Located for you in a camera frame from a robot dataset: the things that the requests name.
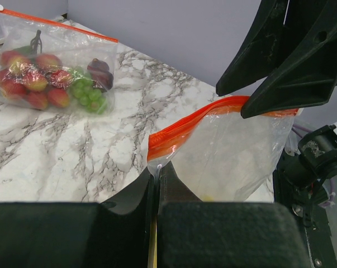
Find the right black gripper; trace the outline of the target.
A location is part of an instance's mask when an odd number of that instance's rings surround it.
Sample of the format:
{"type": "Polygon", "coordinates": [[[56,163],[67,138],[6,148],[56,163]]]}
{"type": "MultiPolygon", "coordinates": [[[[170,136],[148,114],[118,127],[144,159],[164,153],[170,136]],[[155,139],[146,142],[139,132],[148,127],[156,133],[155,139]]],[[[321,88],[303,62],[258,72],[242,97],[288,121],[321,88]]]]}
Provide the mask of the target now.
{"type": "Polygon", "coordinates": [[[261,1],[216,94],[231,94],[265,77],[241,109],[242,117],[328,103],[337,86],[337,1],[261,1]],[[272,72],[278,51],[280,67],[272,72]]]}

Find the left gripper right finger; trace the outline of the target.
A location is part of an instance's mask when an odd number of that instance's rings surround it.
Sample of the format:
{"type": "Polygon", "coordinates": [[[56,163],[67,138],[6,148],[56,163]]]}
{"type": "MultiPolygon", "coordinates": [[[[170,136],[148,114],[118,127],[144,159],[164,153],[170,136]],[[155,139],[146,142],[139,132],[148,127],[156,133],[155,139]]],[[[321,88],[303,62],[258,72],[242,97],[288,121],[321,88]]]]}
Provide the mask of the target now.
{"type": "Polygon", "coordinates": [[[309,267],[289,210],[278,203],[203,202],[172,164],[160,172],[158,267],[309,267]]]}

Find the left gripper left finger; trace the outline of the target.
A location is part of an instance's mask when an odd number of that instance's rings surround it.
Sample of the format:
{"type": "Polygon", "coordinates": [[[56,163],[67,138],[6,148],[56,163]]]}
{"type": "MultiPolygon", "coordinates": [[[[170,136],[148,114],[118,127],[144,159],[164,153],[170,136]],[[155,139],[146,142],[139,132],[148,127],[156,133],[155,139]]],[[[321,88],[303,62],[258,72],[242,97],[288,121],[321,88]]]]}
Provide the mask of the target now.
{"type": "Polygon", "coordinates": [[[0,267],[147,267],[154,179],[102,203],[0,203],[0,267]]]}

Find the zip bag with yellow fruit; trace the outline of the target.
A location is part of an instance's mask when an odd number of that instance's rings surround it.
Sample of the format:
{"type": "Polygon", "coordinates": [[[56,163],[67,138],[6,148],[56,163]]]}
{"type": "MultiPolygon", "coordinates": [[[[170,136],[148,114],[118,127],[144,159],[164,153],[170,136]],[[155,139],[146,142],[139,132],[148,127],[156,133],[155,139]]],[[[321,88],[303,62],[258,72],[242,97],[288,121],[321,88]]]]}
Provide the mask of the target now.
{"type": "Polygon", "coordinates": [[[206,202],[242,202],[273,173],[297,109],[243,118],[248,98],[212,102],[148,139],[147,164],[158,177],[172,164],[183,184],[206,202]]]}

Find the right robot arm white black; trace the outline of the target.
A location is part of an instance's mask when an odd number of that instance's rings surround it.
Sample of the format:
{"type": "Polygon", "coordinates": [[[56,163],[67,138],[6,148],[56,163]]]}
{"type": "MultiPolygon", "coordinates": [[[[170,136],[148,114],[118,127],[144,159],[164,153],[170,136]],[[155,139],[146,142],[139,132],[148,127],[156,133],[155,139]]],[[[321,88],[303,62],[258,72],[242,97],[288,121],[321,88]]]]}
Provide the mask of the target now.
{"type": "MultiPolygon", "coordinates": [[[[261,85],[244,118],[326,104],[337,86],[337,1],[261,1],[238,53],[216,84],[225,96],[261,85]]],[[[298,153],[284,152],[273,172],[274,200],[293,215],[313,267],[337,267],[326,180],[337,176],[337,126],[307,131],[298,153]]]]}

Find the zip bag with berries grapes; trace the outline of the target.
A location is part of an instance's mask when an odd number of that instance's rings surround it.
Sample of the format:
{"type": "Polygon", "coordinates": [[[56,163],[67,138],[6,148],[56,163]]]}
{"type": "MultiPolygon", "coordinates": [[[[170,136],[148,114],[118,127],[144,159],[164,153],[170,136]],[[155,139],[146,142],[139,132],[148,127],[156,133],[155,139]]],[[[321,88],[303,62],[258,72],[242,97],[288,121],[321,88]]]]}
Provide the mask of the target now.
{"type": "Polygon", "coordinates": [[[118,41],[0,5],[0,101],[37,110],[112,111],[118,41]]]}

